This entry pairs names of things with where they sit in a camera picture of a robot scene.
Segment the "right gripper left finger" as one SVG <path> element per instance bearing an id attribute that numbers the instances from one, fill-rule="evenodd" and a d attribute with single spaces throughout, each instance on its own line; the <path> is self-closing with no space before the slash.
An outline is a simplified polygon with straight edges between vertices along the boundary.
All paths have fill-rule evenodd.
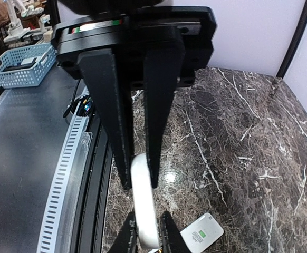
<path id="1" fill-rule="evenodd" d="M 128 213 L 113 245 L 108 253 L 136 253 L 137 245 L 137 223 L 135 212 Z"/>

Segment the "blue perforated plastic basket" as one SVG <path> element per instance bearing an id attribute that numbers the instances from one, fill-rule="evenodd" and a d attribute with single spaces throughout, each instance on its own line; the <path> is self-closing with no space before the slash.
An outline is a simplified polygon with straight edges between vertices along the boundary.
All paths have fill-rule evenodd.
<path id="1" fill-rule="evenodd" d="M 56 50 L 50 43 L 8 50 L 0 56 L 0 87 L 39 86 L 55 61 Z"/>

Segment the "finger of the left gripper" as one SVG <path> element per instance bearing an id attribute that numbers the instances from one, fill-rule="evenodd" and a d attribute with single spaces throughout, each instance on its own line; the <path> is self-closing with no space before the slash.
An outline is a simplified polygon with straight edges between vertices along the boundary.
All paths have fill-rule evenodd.
<path id="1" fill-rule="evenodd" d="M 169 117 L 184 46 L 149 50 L 143 64 L 146 157 L 153 188 L 158 186 L 162 137 Z"/>
<path id="2" fill-rule="evenodd" d="M 116 58 L 111 51 L 83 52 L 78 57 L 78 66 L 107 133 L 122 187 L 129 190 L 132 158 L 130 91 L 119 84 Z"/>

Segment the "white battery cover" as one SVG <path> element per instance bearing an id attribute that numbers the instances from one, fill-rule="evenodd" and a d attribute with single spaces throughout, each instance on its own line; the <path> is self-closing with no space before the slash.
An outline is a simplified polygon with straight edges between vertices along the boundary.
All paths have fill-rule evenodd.
<path id="1" fill-rule="evenodd" d="M 137 233 L 142 249 L 160 247 L 151 177 L 145 153 L 134 157 L 130 168 Z"/>

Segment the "white remote control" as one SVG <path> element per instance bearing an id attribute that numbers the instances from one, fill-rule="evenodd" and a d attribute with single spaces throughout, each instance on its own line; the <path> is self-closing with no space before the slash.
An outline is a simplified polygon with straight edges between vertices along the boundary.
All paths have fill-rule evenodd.
<path id="1" fill-rule="evenodd" d="M 224 229 L 207 212 L 183 229 L 180 234 L 190 252 L 200 253 L 217 241 L 224 234 Z"/>

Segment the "right black frame post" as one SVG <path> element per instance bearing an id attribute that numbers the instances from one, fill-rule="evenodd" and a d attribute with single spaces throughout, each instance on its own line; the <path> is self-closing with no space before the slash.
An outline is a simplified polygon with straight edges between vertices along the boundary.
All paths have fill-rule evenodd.
<path id="1" fill-rule="evenodd" d="M 286 51 L 286 54 L 284 56 L 284 59 L 279 67 L 279 70 L 276 74 L 276 77 L 284 78 L 285 74 L 287 73 L 292 60 L 296 54 L 296 51 L 299 47 L 300 41 L 302 39 L 302 36 L 304 34 L 304 31 L 307 26 L 307 0 L 304 2 L 304 6 L 298 21 L 298 24 L 296 26 L 296 29 L 294 31 L 294 34 L 292 36 L 291 42 L 289 44 L 289 47 Z"/>

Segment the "black front rail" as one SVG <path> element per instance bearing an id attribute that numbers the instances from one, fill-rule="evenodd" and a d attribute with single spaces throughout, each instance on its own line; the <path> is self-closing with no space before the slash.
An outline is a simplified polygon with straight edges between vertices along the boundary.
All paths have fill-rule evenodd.
<path id="1" fill-rule="evenodd" d="M 84 165 L 69 252 L 101 252 L 112 151 L 98 114 L 88 116 L 92 134 Z"/>

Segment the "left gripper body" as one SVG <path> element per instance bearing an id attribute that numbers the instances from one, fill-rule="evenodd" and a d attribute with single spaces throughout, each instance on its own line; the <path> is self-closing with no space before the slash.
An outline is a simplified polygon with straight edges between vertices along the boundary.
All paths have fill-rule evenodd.
<path id="1" fill-rule="evenodd" d="M 146 7 L 130 15 L 103 13 L 57 24 L 51 43 L 61 67 L 88 87 L 117 81 L 142 89 L 150 66 L 166 69 L 178 87 L 188 87 L 213 54 L 216 28 L 210 7 Z"/>

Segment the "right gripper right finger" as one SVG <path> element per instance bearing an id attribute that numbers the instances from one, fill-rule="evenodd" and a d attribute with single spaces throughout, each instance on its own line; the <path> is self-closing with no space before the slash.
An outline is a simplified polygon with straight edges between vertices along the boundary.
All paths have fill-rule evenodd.
<path id="1" fill-rule="evenodd" d="M 160 217 L 160 232 L 162 239 L 162 252 L 189 252 L 189 249 L 169 211 L 164 211 Z"/>

